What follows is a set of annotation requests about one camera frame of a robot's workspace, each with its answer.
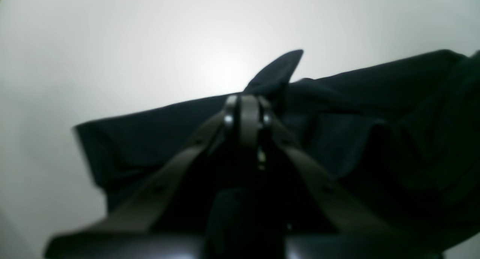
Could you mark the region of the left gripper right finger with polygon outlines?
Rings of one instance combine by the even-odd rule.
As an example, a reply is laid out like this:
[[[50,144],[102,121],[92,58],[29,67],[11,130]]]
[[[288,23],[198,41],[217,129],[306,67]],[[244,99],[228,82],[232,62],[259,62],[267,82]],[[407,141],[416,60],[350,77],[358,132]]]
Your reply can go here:
[[[386,221],[347,192],[301,148],[276,117],[270,103],[258,98],[265,131],[293,166],[319,211],[336,234],[293,233],[286,237],[288,259],[441,259],[436,251]]]

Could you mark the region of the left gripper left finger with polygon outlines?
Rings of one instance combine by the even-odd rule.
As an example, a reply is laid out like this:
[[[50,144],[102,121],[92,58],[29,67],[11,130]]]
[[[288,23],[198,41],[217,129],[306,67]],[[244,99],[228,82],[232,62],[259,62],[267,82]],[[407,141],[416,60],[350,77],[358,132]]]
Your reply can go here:
[[[47,259],[200,259],[203,237],[151,233],[163,218],[189,170],[204,159],[223,130],[231,131],[239,103],[230,95],[223,109],[202,124],[163,168],[130,199],[101,221],[53,238]]]

